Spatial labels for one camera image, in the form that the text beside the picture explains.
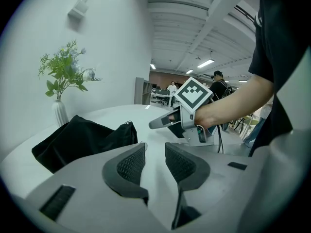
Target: white wall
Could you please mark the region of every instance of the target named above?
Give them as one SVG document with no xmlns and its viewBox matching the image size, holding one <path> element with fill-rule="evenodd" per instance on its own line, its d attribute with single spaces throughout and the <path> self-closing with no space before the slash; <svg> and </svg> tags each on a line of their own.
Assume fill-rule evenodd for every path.
<svg viewBox="0 0 311 233">
<path fill-rule="evenodd" d="M 78 48 L 87 50 L 79 64 L 95 67 L 104 79 L 86 83 L 88 92 L 74 87 L 64 92 L 69 117 L 133 104 L 135 77 L 149 77 L 153 25 L 146 0 L 88 0 L 80 24 L 67 16 L 76 1 L 25 0 L 1 37 L 0 160 L 54 123 L 53 99 L 45 95 L 47 76 L 37 76 L 44 53 L 77 39 Z"/>
</svg>

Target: black velvet bag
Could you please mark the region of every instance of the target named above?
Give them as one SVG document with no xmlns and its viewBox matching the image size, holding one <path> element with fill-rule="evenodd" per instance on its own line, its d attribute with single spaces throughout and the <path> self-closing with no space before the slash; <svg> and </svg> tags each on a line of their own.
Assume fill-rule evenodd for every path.
<svg viewBox="0 0 311 233">
<path fill-rule="evenodd" d="M 137 143 L 131 121 L 112 130 L 75 116 L 32 149 L 37 161 L 52 173 L 70 162 L 97 153 Z"/>
</svg>

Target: white table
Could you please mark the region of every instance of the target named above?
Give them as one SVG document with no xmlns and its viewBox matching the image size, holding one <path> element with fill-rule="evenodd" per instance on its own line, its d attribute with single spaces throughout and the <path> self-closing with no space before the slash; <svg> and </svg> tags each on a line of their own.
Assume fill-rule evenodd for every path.
<svg viewBox="0 0 311 233">
<path fill-rule="evenodd" d="M 165 164 L 165 142 L 184 142 L 185 140 L 178 139 L 167 128 L 149 129 L 148 123 L 165 113 L 167 110 L 155 106 L 124 105 L 80 116 L 114 130 L 129 120 L 133 122 L 137 130 L 138 142 L 144 141 L 148 145 L 146 165 L 141 175 L 140 185 L 149 191 L 149 210 L 165 227 L 170 229 L 178 191 L 177 184 Z M 52 175 L 33 157 L 31 149 L 56 129 L 57 127 L 53 125 L 29 138 L 14 149 L 0 164 L 0 174 L 11 193 L 25 198 L 35 187 Z"/>
<path fill-rule="evenodd" d="M 151 96 L 150 96 L 150 104 L 151 104 L 151 100 L 152 100 L 152 97 L 162 97 L 162 98 L 170 98 L 169 100 L 169 106 L 171 105 L 171 102 L 172 102 L 172 95 L 162 95 L 162 94 L 157 94 L 157 93 L 151 93 Z"/>
</svg>

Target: vase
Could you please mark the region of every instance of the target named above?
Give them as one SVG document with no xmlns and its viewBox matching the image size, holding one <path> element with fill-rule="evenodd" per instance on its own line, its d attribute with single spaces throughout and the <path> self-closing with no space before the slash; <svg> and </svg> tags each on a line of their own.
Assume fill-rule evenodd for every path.
<svg viewBox="0 0 311 233">
<path fill-rule="evenodd" d="M 56 99 L 52 105 L 53 114 L 56 119 L 57 127 L 63 126 L 65 123 L 68 123 L 68 116 L 66 113 L 66 108 L 60 99 Z"/>
</svg>

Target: person in white shirt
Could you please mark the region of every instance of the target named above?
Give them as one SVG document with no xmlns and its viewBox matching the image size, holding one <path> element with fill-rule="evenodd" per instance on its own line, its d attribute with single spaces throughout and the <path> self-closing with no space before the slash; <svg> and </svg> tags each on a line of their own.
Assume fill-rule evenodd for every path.
<svg viewBox="0 0 311 233">
<path fill-rule="evenodd" d="M 247 145 L 249 148 L 251 147 L 250 142 L 255 140 L 257 135 L 259 134 L 259 131 L 261 130 L 261 127 L 263 126 L 264 122 L 266 121 L 268 115 L 271 112 L 273 104 L 273 96 L 270 98 L 270 100 L 261 108 L 260 111 L 260 120 L 259 123 L 256 124 L 253 131 L 243 140 L 243 143 Z"/>
<path fill-rule="evenodd" d="M 174 103 L 174 100 L 175 100 L 174 94 L 177 91 L 177 87 L 175 85 L 175 82 L 172 81 L 171 84 L 169 85 L 169 87 L 167 87 L 167 89 L 170 91 L 170 96 L 173 96 L 172 97 L 172 101 L 171 101 L 171 106 L 173 106 L 173 103 Z"/>
</svg>

